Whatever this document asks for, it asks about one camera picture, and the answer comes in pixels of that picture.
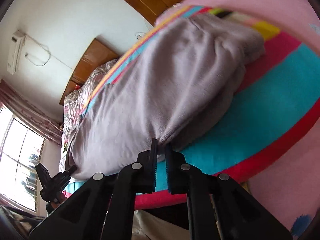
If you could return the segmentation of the person's left hand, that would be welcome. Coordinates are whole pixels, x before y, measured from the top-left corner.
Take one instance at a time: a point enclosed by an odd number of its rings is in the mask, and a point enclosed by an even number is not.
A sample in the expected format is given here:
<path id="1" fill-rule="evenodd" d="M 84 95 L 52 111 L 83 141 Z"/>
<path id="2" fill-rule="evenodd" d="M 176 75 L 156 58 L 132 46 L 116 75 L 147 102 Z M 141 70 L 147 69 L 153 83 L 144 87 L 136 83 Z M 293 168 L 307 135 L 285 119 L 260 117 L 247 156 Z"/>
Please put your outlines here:
<path id="1" fill-rule="evenodd" d="M 67 198 L 62 198 L 57 203 L 49 202 L 46 204 L 47 215 L 50 215 L 59 205 L 61 205 Z"/>

